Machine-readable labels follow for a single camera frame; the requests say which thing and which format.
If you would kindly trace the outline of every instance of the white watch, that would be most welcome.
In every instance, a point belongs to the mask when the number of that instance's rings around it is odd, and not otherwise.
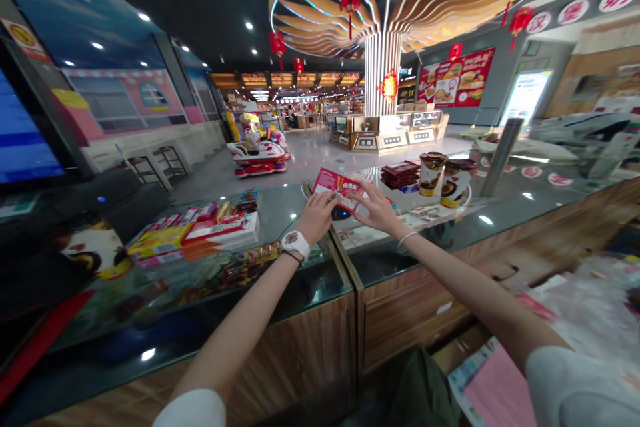
[[[302,254],[303,260],[309,257],[309,252],[311,252],[305,236],[298,230],[292,230],[282,237],[282,248],[284,250],[297,250]]]

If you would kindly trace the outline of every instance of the decorative pillar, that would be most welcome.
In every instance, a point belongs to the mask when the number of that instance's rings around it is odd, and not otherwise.
[[[365,40],[365,117],[395,115],[396,99],[389,103],[378,85],[391,69],[400,72],[402,34],[387,32]]]

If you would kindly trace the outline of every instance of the window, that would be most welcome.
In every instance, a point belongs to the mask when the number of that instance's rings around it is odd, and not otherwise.
[[[153,82],[143,82],[140,84],[140,95],[142,96],[142,103],[145,107],[157,107],[159,105],[168,105],[169,102],[165,99],[162,91]]]

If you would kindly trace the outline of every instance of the yellow box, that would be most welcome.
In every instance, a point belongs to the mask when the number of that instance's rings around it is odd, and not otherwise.
[[[145,232],[127,251],[134,260],[165,254],[182,248],[182,239],[193,224]]]

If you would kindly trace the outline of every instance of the blue screen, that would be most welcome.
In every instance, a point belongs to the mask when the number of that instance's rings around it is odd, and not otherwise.
[[[0,70],[0,183],[65,175]]]

